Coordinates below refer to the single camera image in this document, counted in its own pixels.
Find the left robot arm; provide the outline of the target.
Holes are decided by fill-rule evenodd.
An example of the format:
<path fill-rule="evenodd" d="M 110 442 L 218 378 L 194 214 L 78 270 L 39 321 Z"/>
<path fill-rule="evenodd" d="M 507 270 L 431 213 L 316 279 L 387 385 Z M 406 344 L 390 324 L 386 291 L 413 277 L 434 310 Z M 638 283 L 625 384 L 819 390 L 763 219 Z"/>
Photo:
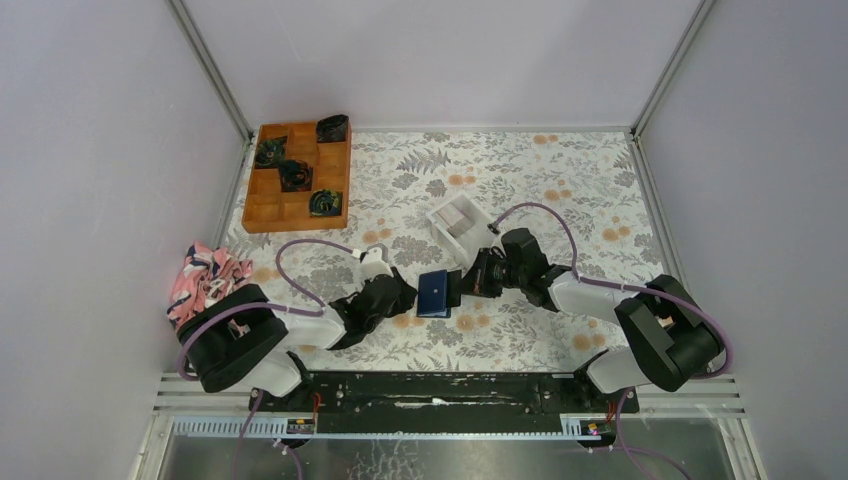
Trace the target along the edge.
<path fill-rule="evenodd" d="M 317 311 L 272 304 L 261 287 L 246 285 L 176 328 L 177 364 L 190 366 L 207 393 L 237 384 L 263 390 L 288 411 L 309 401 L 306 369 L 291 351 L 312 346 L 344 350 L 361 343 L 385 319 L 409 311 L 417 290 L 393 270 Z"/>

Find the blue leather card holder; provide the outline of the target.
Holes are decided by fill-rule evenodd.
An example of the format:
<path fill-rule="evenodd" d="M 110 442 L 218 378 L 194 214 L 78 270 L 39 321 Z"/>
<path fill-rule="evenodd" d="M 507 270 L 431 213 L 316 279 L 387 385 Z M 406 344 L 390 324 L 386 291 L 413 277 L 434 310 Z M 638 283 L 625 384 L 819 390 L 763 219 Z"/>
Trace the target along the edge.
<path fill-rule="evenodd" d="M 416 316 L 421 318 L 449 318 L 449 275 L 446 270 L 424 273 L 418 278 Z"/>

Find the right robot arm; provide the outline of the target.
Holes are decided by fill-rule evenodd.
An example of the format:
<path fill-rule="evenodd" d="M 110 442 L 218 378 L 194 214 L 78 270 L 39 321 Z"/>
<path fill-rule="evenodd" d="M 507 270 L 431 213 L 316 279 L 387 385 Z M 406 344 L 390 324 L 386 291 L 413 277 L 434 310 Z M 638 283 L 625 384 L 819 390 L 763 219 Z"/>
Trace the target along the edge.
<path fill-rule="evenodd" d="M 517 289 L 536 307 L 618 324 L 626 348 L 601 353 L 577 371 L 583 378 L 575 382 L 573 396 L 589 412 L 627 387 L 652 384 L 675 392 L 725 351 L 720 333 L 674 277 L 659 275 L 644 287 L 581 277 L 569 266 L 550 263 L 526 228 L 480 249 L 451 287 L 458 295 L 482 298 Z"/>

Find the black credit card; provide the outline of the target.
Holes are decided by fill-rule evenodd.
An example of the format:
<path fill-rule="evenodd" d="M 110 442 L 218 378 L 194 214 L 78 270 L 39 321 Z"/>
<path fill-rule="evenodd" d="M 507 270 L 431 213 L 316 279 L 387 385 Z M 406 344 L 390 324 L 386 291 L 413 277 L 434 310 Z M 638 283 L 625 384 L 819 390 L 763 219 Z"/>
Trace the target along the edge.
<path fill-rule="evenodd" d="M 461 305 L 463 274 L 461 270 L 453 270 L 447 273 L 446 307 L 453 309 Z"/>

